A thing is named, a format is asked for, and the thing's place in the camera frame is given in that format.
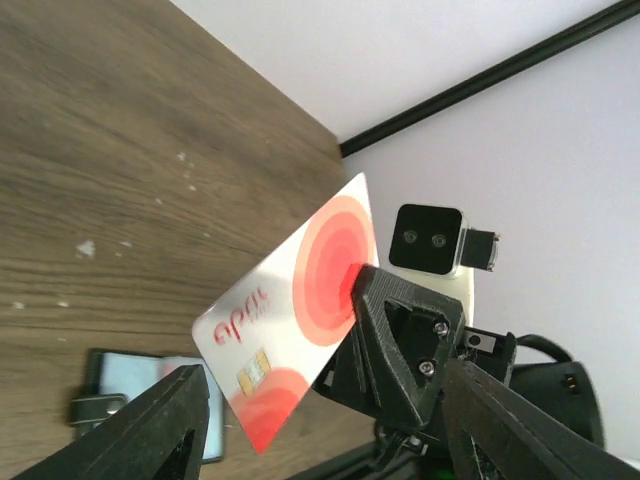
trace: black clip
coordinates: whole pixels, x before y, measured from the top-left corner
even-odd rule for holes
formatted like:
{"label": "black clip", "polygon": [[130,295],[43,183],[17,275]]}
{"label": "black clip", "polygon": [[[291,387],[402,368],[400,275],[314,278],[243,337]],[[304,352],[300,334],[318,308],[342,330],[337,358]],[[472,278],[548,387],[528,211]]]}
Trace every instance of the black clip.
{"label": "black clip", "polygon": [[78,436],[82,436],[124,407],[127,401],[121,393],[73,399],[69,405],[68,424],[77,427]]}
{"label": "black clip", "polygon": [[86,418],[106,415],[110,400],[122,402],[122,409],[16,480],[198,479],[209,422],[209,388],[202,365],[177,368],[126,405],[124,395],[93,398],[73,402],[76,420],[94,408],[104,413]]}

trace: phone screen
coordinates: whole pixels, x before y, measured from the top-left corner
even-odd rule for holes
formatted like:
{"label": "phone screen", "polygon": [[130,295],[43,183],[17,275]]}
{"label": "phone screen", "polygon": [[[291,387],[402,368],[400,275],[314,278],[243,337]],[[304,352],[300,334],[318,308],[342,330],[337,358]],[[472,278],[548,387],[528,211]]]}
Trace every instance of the phone screen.
{"label": "phone screen", "polygon": [[100,394],[124,394],[128,401],[152,387],[161,378],[182,365],[202,365],[209,386],[209,427],[203,462],[214,462],[223,456],[224,404],[222,392],[202,359],[188,357],[148,357],[105,352],[100,369]]}

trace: camera lens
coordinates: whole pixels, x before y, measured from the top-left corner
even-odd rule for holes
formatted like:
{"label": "camera lens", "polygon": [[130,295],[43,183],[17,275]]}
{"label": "camera lens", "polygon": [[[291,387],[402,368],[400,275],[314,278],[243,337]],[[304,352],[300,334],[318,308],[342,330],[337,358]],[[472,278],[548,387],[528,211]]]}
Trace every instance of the camera lens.
{"label": "camera lens", "polygon": [[442,235],[441,233],[436,233],[433,237],[431,237],[431,243],[436,248],[442,248],[447,244],[447,237]]}
{"label": "camera lens", "polygon": [[415,230],[407,230],[402,236],[407,243],[414,243],[418,239],[418,233]]}

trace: black cable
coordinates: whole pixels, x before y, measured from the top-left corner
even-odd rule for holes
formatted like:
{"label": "black cable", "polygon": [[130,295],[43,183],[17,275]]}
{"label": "black cable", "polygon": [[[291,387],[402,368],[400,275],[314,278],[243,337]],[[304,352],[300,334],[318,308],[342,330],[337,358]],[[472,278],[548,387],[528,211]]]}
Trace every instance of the black cable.
{"label": "black cable", "polygon": [[441,112],[640,13],[640,0],[622,0],[340,145],[343,158]]}
{"label": "black cable", "polygon": [[548,338],[540,335],[524,335],[518,338],[518,345],[529,347],[539,352],[545,353],[556,362],[573,362],[573,357],[564,348]]}

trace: cable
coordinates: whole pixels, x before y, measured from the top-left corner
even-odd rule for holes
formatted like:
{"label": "cable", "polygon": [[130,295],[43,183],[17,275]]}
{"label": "cable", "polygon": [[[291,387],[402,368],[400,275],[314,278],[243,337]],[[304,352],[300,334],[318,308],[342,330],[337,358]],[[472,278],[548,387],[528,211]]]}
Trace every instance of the cable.
{"label": "cable", "polygon": [[564,348],[548,338],[540,335],[524,335],[518,338],[518,345],[521,347],[532,348],[539,352],[545,353],[553,358],[556,362],[573,362],[573,357]]}

